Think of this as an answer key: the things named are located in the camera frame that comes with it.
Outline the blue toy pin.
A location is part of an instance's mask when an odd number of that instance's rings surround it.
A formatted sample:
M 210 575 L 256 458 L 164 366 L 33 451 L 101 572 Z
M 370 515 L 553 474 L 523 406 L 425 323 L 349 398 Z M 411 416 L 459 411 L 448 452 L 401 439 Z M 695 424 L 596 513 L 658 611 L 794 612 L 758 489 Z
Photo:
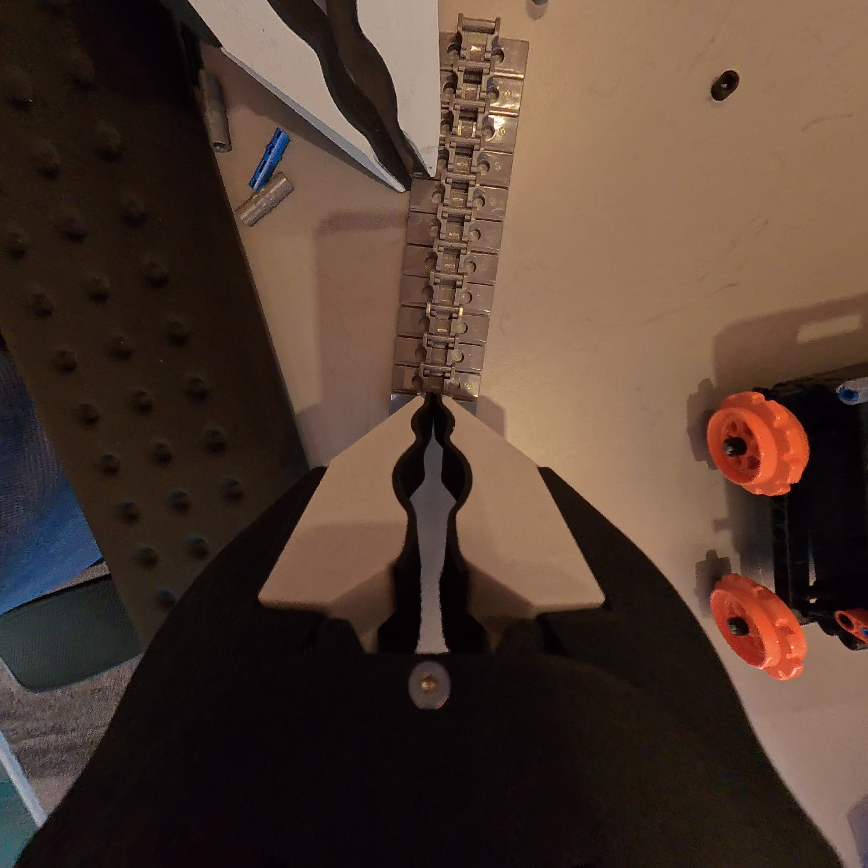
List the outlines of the blue toy pin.
M 249 181 L 251 190 L 257 192 L 270 181 L 286 152 L 289 141 L 288 133 L 277 127 Z

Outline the toy vehicle with orange wheels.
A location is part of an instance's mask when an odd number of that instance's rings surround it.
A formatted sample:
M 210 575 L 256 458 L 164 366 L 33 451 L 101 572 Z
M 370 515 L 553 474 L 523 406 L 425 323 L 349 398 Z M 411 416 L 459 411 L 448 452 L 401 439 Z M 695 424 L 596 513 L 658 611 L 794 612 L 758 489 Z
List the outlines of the toy vehicle with orange wheels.
M 770 502 L 774 587 L 723 575 L 710 611 L 745 664 L 779 681 L 805 667 L 804 627 L 866 649 L 866 363 L 725 397 L 708 420 L 710 458 Z

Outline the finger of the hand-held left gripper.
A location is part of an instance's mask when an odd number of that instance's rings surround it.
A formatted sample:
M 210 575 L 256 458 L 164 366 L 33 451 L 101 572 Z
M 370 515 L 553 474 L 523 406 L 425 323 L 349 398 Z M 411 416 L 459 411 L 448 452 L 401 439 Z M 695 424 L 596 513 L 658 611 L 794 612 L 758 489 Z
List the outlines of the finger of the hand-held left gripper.
M 397 192 L 410 176 L 372 105 L 354 86 L 314 2 L 192 1 L 223 52 Z
M 439 150 L 437 2 L 306 2 L 321 94 L 310 124 L 376 178 L 431 176 Z

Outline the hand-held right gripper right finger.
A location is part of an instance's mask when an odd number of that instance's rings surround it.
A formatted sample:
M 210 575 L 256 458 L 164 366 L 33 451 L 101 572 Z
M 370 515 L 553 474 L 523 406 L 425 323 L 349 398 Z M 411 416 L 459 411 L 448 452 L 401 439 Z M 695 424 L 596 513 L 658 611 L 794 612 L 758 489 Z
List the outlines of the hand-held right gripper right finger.
M 602 607 L 537 464 L 450 397 L 437 401 L 436 437 L 455 501 L 439 592 L 448 650 L 486 653 L 519 622 Z

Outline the dark green pad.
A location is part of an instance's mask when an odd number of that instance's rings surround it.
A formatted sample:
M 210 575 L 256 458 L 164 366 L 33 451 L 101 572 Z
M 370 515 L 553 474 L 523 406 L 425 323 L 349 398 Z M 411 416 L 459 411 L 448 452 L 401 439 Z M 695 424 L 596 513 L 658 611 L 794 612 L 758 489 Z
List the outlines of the dark green pad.
M 55 590 L 1 616 L 2 663 L 31 692 L 100 675 L 141 651 L 109 575 Z

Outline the grey connector tube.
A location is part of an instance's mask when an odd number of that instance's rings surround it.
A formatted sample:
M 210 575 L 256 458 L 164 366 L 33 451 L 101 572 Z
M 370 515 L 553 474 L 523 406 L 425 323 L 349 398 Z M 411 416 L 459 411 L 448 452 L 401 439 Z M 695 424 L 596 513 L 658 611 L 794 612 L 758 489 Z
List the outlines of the grey connector tube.
M 283 172 L 277 170 L 263 187 L 235 209 L 235 216 L 243 225 L 255 226 L 286 201 L 293 191 L 293 184 Z
M 201 113 L 212 150 L 218 154 L 232 150 L 226 99 L 220 78 L 213 72 L 199 71 Z

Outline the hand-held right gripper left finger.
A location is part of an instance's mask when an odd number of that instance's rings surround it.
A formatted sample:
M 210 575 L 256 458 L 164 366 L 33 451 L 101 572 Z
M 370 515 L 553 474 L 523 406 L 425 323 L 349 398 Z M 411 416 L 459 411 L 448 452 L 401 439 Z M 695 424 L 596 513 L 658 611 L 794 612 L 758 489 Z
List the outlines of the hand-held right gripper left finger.
M 270 609 L 347 621 L 367 651 L 413 653 L 418 522 L 435 400 L 416 396 L 328 465 L 259 592 Z

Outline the dark studded panel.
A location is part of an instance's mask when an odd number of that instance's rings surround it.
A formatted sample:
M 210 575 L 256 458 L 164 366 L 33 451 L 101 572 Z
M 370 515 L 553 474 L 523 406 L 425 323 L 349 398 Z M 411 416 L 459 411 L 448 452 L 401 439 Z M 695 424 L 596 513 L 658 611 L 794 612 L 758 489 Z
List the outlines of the dark studded panel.
M 307 459 L 170 13 L 1 17 L 2 334 L 145 645 Z

